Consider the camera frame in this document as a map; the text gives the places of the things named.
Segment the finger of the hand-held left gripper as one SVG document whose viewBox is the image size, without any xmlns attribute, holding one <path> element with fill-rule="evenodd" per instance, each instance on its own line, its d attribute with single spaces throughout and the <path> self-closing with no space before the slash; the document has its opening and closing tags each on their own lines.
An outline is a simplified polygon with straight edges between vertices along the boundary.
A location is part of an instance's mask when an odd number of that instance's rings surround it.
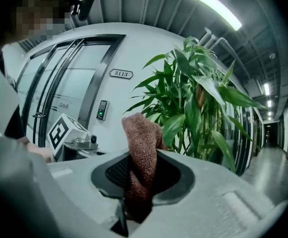
<svg viewBox="0 0 288 238">
<path fill-rule="evenodd" d="M 195 183 L 178 203 L 153 207 L 132 238 L 261 238 L 288 206 L 287 200 L 274 205 L 223 166 L 160 153 L 189 167 Z"/>
</svg>

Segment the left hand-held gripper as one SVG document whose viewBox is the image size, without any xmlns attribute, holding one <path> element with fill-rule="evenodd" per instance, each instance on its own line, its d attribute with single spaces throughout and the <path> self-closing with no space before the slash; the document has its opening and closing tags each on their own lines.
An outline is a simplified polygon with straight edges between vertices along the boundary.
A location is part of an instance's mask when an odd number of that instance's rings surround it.
<svg viewBox="0 0 288 238">
<path fill-rule="evenodd" d="M 64 113 L 47 138 L 54 159 L 64 161 L 48 165 L 65 194 L 58 199 L 60 214 L 67 221 L 61 229 L 80 238 L 127 238 L 124 188 L 111 182 L 106 170 L 127 158 L 128 151 L 103 155 L 97 136 Z"/>
</svg>

